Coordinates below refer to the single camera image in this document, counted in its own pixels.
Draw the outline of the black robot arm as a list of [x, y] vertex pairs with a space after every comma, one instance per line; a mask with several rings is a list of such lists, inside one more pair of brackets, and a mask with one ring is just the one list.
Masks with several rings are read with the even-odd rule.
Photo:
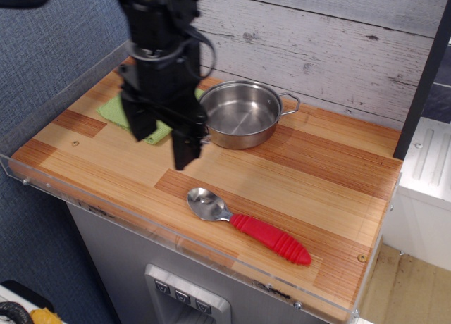
[[200, 83], [200, 44], [191, 22], [198, 0], [118, 0], [130, 30], [121, 101], [131, 132], [143, 140], [161, 121], [172, 129], [174, 166], [199, 158], [207, 114], [195, 96]]

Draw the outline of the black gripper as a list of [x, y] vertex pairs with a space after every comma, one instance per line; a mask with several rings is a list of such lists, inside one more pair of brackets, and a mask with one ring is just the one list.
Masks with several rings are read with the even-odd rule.
[[144, 49], [125, 43], [133, 65], [122, 65], [121, 103], [129, 128], [137, 141], [156, 131], [161, 120], [173, 131], [176, 170], [183, 170], [201, 154], [206, 113], [194, 91], [199, 74], [199, 41], [186, 39], [174, 49]]

